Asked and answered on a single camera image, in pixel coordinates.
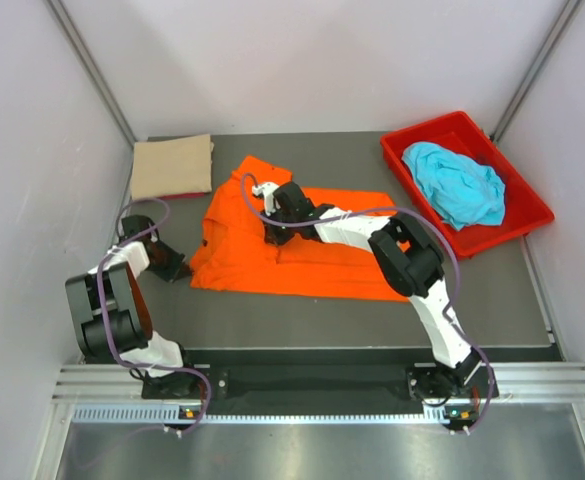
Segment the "orange t shirt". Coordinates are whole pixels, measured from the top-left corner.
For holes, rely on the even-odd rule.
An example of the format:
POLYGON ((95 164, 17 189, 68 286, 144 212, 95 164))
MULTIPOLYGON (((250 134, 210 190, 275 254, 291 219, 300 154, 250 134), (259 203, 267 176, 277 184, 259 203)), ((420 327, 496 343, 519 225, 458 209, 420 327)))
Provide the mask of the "orange t shirt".
POLYGON ((293 173, 247 156, 216 189, 203 222, 203 241, 190 261, 195 289, 405 303, 386 283, 374 256, 360 249, 293 238, 264 240, 264 225, 241 195, 240 179, 282 185, 293 173))

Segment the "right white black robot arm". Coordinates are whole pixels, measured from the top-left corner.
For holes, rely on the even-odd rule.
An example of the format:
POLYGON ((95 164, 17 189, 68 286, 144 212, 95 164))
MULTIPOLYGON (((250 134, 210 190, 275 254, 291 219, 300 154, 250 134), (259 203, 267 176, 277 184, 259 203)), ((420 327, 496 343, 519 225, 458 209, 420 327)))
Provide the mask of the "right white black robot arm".
POLYGON ((373 255, 391 290, 408 299, 432 347, 434 365, 409 371, 411 395, 444 402, 474 385, 482 358, 463 332, 444 278, 444 256, 422 223, 408 213, 356 215, 316 205, 294 182, 251 188, 263 200, 265 241, 282 246, 295 237, 343 245, 373 255))

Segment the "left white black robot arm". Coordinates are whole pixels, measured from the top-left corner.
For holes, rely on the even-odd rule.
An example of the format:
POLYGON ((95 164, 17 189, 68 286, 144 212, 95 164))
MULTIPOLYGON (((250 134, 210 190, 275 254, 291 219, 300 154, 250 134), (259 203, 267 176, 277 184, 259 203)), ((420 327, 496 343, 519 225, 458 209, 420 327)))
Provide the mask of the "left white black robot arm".
POLYGON ((79 349, 90 363, 115 361, 109 349, 102 312, 106 311, 114 345, 121 359, 136 366, 130 375, 143 383, 142 396, 151 399, 185 398, 202 388, 197 370, 188 366, 187 354, 177 342, 163 338, 153 327, 138 277, 149 271, 173 283, 192 275, 185 255, 160 239, 156 224, 147 216, 122 219, 122 241, 144 231, 145 236, 110 250, 103 267, 105 298, 99 297, 97 270, 74 276, 65 291, 79 349), (166 371, 158 365, 169 366, 166 371))

